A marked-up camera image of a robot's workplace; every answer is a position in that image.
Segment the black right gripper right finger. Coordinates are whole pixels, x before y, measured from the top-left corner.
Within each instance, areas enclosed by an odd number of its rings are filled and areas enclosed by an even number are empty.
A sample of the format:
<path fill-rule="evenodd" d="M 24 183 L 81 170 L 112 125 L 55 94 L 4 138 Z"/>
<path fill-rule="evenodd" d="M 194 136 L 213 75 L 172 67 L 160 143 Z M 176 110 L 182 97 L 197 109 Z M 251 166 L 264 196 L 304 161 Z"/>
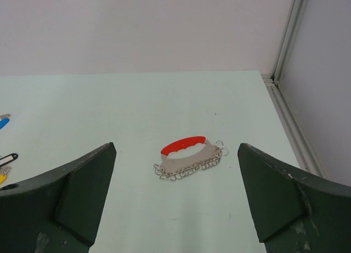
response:
<path fill-rule="evenodd" d="M 242 143 L 238 160 L 267 252 L 350 252 L 350 187 Z"/>

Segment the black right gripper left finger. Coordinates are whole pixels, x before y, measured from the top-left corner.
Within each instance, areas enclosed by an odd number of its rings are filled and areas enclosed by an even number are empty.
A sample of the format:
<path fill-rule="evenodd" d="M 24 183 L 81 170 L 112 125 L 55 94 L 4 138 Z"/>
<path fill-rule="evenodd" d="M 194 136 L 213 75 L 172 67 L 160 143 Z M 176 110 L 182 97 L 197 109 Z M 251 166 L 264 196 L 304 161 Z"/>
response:
<path fill-rule="evenodd" d="M 112 142 L 1 188 L 1 252 L 88 252 L 114 170 Z"/>

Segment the yellow tag key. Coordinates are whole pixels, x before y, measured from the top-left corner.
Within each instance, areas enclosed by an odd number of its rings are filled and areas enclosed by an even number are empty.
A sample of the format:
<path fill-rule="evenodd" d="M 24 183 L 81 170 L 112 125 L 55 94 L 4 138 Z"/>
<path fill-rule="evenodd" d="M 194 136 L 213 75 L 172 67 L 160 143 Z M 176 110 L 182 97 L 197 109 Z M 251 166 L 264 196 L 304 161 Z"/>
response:
<path fill-rule="evenodd" d="M 4 166 L 1 168 L 1 170 L 0 170 L 0 184 L 3 184 L 7 180 L 8 175 L 9 175 L 11 170 L 12 170 L 12 168 L 10 166 Z"/>

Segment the red-handled metal key organizer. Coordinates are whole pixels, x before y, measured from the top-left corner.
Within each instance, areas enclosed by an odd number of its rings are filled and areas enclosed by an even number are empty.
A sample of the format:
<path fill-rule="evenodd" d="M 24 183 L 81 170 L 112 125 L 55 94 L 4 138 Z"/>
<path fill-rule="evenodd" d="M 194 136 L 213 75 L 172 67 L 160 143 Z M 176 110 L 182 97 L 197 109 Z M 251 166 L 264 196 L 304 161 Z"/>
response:
<path fill-rule="evenodd" d="M 189 147 L 203 144 L 197 153 L 184 158 L 171 158 L 171 153 L 177 153 Z M 219 140 L 211 144 L 205 136 L 192 136 L 177 140 L 161 150 L 161 164 L 154 165 L 154 171 L 160 179 L 177 181 L 193 175 L 199 170 L 217 166 L 222 157 L 229 154 L 229 149 Z"/>

